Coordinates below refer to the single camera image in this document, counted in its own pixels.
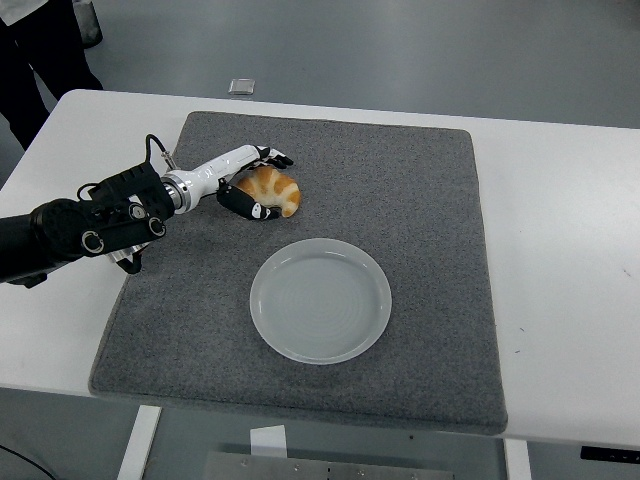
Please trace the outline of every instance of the person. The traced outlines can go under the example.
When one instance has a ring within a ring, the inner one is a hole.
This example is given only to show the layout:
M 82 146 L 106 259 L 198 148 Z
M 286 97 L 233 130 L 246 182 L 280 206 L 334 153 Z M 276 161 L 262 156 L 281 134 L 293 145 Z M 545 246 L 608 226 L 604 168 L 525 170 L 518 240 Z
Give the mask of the person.
M 72 0 L 0 0 L 0 62 L 0 113 L 25 150 L 49 116 L 33 71 L 56 100 L 74 89 L 102 90 Z

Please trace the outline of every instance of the robotic arm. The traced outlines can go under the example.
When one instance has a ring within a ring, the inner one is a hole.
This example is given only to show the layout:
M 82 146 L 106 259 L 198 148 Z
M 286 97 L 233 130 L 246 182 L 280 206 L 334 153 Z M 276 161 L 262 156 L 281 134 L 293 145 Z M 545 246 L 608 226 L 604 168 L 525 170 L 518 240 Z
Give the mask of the robotic arm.
M 150 140 L 161 148 L 170 167 L 162 177 L 150 163 Z M 143 163 L 80 187 L 77 201 L 57 199 L 30 214 L 0 219 L 0 283 L 31 288 L 67 263 L 104 254 L 135 274 L 142 267 L 142 249 L 165 235 L 164 222 L 193 210 L 208 195 L 216 194 L 220 204 L 248 219 L 279 216 L 228 183 L 239 172 L 258 165 L 293 165 L 277 150 L 244 145 L 184 171 L 177 169 L 155 136 L 147 136 L 146 146 Z M 90 200 L 81 197 L 88 187 Z

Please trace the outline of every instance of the white table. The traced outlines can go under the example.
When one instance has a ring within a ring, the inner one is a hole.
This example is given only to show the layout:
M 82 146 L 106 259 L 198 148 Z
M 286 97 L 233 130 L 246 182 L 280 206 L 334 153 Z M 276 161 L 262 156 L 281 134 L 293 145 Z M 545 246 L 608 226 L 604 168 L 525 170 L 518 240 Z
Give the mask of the white table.
M 147 133 L 172 150 L 195 110 L 467 130 L 509 414 L 504 436 L 640 447 L 640 131 L 77 91 L 0 191 L 0 215 L 74 198 L 80 185 L 142 162 Z M 157 150 L 154 165 L 164 171 Z M 0 386 L 89 395 L 124 278 L 97 258 L 32 290 L 0 285 Z

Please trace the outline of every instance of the black robotic arm segment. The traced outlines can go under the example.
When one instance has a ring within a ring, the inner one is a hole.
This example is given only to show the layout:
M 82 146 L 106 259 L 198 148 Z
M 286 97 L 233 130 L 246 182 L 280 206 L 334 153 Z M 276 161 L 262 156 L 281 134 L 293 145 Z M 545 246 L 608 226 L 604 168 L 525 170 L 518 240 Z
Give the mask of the black robotic arm segment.
M 91 200 L 53 200 L 29 215 L 0 219 L 0 283 L 31 288 L 83 256 L 157 240 L 175 211 L 149 162 L 103 180 L 88 193 Z

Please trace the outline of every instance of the croissant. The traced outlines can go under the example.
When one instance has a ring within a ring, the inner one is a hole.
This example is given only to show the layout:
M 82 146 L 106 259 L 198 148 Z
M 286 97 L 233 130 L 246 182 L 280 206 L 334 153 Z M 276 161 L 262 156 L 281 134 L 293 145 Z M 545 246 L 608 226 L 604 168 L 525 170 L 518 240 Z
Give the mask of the croissant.
M 279 207 L 283 217 L 290 217 L 300 206 L 298 184 L 270 166 L 256 168 L 249 176 L 242 178 L 236 187 L 265 207 Z

